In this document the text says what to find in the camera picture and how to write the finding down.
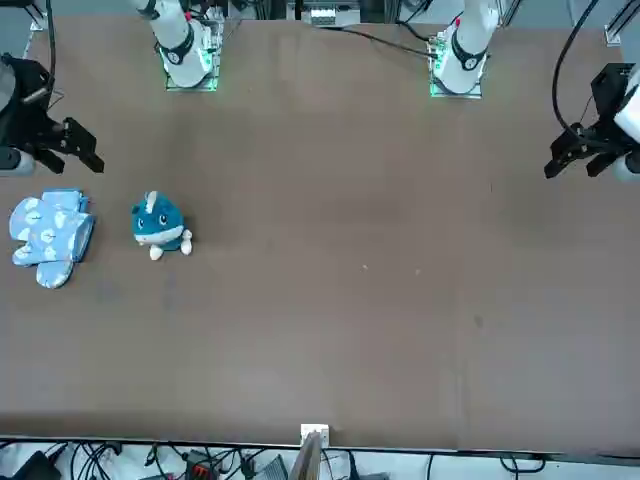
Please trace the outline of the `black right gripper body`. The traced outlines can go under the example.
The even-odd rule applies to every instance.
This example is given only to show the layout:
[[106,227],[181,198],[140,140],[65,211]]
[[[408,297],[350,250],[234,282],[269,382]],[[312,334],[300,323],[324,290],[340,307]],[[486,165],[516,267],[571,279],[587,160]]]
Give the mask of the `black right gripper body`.
[[21,150],[59,145],[64,126],[48,115],[53,76],[39,62],[1,58],[1,145]]

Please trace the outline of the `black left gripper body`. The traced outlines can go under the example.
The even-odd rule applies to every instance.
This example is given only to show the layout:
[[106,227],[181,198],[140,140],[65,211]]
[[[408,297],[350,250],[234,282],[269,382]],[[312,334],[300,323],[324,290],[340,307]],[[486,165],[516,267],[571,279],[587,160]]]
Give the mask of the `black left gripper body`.
[[598,118],[584,130],[590,143],[627,152],[636,149],[636,65],[609,63],[592,80]]

